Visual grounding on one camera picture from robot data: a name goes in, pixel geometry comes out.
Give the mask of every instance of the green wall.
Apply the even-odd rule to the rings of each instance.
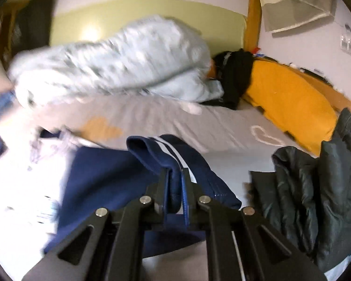
[[[112,0],[56,16],[51,45],[108,38],[128,22],[153,14],[178,18],[199,30],[212,55],[243,47],[243,15],[185,0]]]

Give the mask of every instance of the blanket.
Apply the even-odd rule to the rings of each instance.
[[[260,0],[265,30],[290,30],[319,18],[333,16],[334,0]]]
[[[203,102],[223,94],[219,81],[206,78],[210,61],[192,28],[151,16],[97,43],[22,52],[8,76],[25,107],[127,91]]]

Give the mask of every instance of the red object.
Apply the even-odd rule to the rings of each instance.
[[[261,48],[254,48],[254,49],[251,51],[251,54],[257,54],[259,51],[261,51]]]

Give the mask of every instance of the black jacket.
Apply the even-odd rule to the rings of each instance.
[[[319,158],[294,147],[272,156],[275,172],[252,172],[254,204],[326,272],[351,255],[351,113],[344,109]]]
[[[241,97],[251,83],[253,55],[240,49],[237,52],[222,52],[216,55],[213,60],[224,95],[220,99],[205,101],[202,104],[236,110]]]

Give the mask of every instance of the mattress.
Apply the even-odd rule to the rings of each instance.
[[[243,206],[250,204],[249,171],[271,172],[271,155],[278,147],[299,147],[244,101],[237,111],[137,95],[98,96],[34,111],[15,104],[0,120],[0,135],[8,147],[0,158],[0,264],[14,281],[41,259],[54,232],[31,223],[36,208],[8,206],[8,199],[26,198],[21,189],[26,179],[13,166],[28,166],[31,132],[38,126],[49,131],[67,126],[84,139],[115,149],[125,149],[132,135],[176,135],[202,153]],[[65,171],[66,166],[59,165],[55,174]],[[39,180],[45,176],[39,174]],[[144,259],[143,266],[148,280],[208,279],[203,242]]]

